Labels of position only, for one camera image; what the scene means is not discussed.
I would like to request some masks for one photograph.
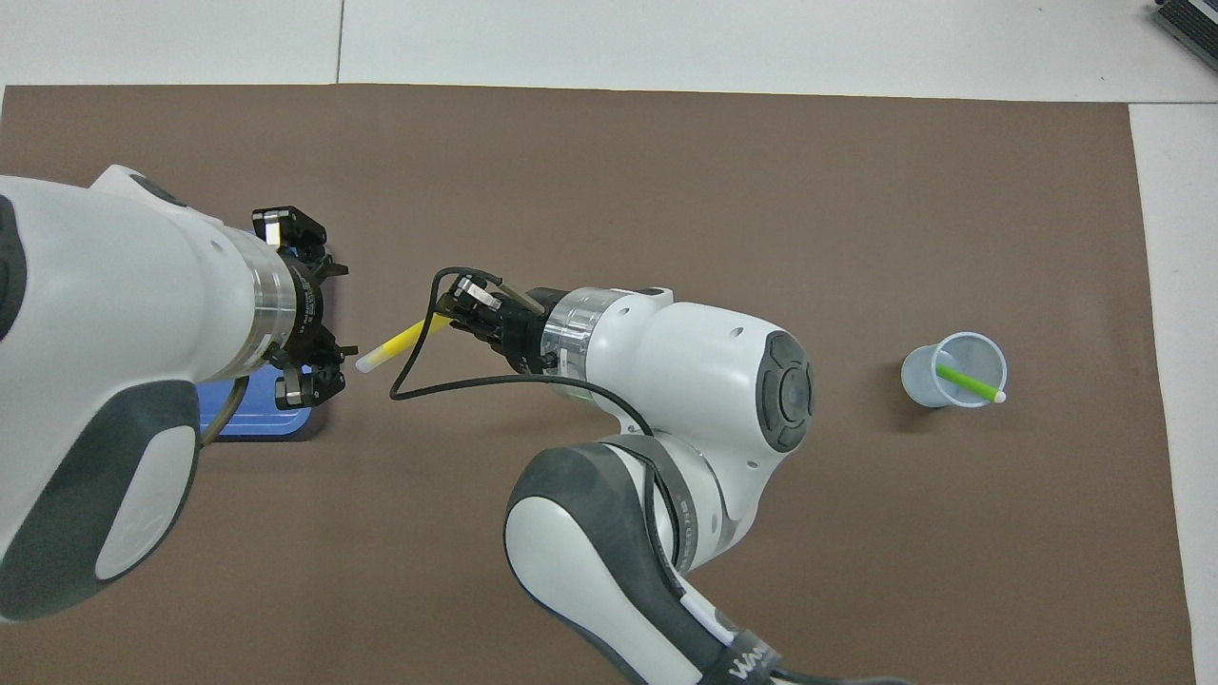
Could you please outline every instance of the green straw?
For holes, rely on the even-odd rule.
[[[987,385],[971,375],[965,375],[954,368],[945,367],[943,364],[934,364],[934,373],[938,374],[939,378],[955,383],[965,390],[976,392],[995,405],[1001,405],[1006,401],[1006,392],[994,388],[993,385]]]

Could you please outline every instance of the blue tray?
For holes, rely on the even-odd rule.
[[[250,388],[246,389],[245,399],[241,400],[241,406],[238,407],[233,419],[220,431],[220,439],[291,439],[304,428],[313,416],[312,408],[289,411],[275,408],[275,379],[280,375],[280,371],[272,366],[264,366],[250,375]],[[203,431],[224,406],[224,400],[233,389],[233,382],[218,380],[195,388],[199,389],[200,431]]]

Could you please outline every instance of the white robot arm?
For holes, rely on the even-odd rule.
[[[620,435],[542,452],[512,492],[508,561],[542,607],[631,683],[904,683],[786,672],[683,577],[744,536],[808,433],[812,369],[789,333],[674,302],[666,289],[520,294],[476,269],[441,273],[457,279],[443,297],[434,291],[431,314],[490,342],[520,380],[552,383],[621,423]],[[457,386],[400,391],[418,351],[391,397]]]
[[[322,324],[319,283],[346,268],[294,207],[255,224],[263,240],[118,166],[89,189],[0,177],[0,620],[94,595],[168,533],[195,383],[270,361],[281,408],[343,388],[354,350]]]

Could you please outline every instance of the brown table surface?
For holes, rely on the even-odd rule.
[[[817,414],[753,533],[691,579],[790,668],[920,683],[1192,681],[1121,105],[436,87],[10,87],[0,173],[140,169],[247,227],[295,204],[370,350],[464,263],[666,285],[789,329]],[[914,347],[973,329],[1010,401],[928,411]],[[414,384],[502,373],[437,336]],[[5,683],[619,683],[518,587],[508,492],[615,423],[540,388],[390,402],[201,455],[175,530],[4,629]]]

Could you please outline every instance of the plastic cup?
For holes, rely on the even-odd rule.
[[[987,385],[1006,388],[1006,357],[993,340],[980,333],[954,333],[937,345],[924,345],[910,352],[901,364],[901,385],[910,399],[923,407],[955,405],[976,410],[990,401],[939,378],[935,366],[943,364],[971,375]]]

